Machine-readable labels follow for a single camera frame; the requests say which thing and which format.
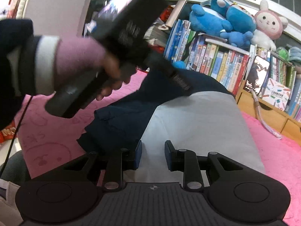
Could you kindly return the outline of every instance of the drawer handle cutout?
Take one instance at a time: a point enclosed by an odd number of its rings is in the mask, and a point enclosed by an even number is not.
[[[271,111],[271,110],[272,110],[272,108],[270,108],[269,106],[266,106],[266,105],[263,104],[263,103],[260,103],[260,102],[259,102],[259,104],[260,104],[260,107],[263,108],[263,109],[266,110],[266,111]]]

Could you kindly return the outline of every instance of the pink bunny plush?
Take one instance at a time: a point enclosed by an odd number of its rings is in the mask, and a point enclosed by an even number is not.
[[[252,44],[265,48],[267,50],[276,50],[272,40],[278,39],[282,31],[287,27],[288,21],[284,17],[279,17],[268,9],[268,2],[260,2],[260,10],[254,16],[257,28],[251,40]]]

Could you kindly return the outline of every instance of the silver screw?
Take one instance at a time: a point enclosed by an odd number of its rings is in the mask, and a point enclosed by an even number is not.
[[[200,182],[189,182],[187,183],[187,187],[190,189],[200,189],[202,187],[202,184]]]
[[[116,182],[106,182],[104,185],[106,189],[117,189],[119,187],[119,184]]]

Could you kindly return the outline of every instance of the black cable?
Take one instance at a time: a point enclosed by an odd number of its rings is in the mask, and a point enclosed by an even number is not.
[[[9,159],[9,155],[10,155],[10,153],[11,153],[11,149],[13,148],[13,144],[14,144],[14,141],[15,141],[16,136],[17,136],[17,132],[18,132],[20,126],[21,126],[21,122],[22,122],[22,120],[23,120],[23,118],[24,118],[24,116],[25,116],[25,113],[26,113],[26,111],[27,111],[27,109],[28,109],[28,106],[29,106],[29,104],[30,104],[30,102],[31,102],[32,99],[33,99],[33,96],[30,97],[28,103],[26,104],[25,109],[24,109],[24,111],[23,111],[23,113],[22,113],[22,116],[21,116],[21,118],[20,118],[20,121],[19,121],[19,123],[18,123],[18,125],[17,125],[15,134],[14,134],[14,136],[13,136],[13,139],[11,140],[11,145],[10,145],[10,147],[9,147],[9,149],[8,149],[8,153],[7,153],[6,159],[5,159],[4,163],[3,163],[2,168],[1,168],[1,171],[0,171],[0,178],[1,178],[1,176],[2,176],[2,174],[3,174],[3,172],[4,172],[4,169],[5,169],[6,165],[7,165],[7,162],[8,162],[8,159]]]

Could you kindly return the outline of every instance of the striped cuff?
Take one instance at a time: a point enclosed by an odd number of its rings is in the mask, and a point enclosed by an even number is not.
[[[22,94],[50,95],[54,92],[55,55],[60,38],[31,37],[22,47],[18,82]]]

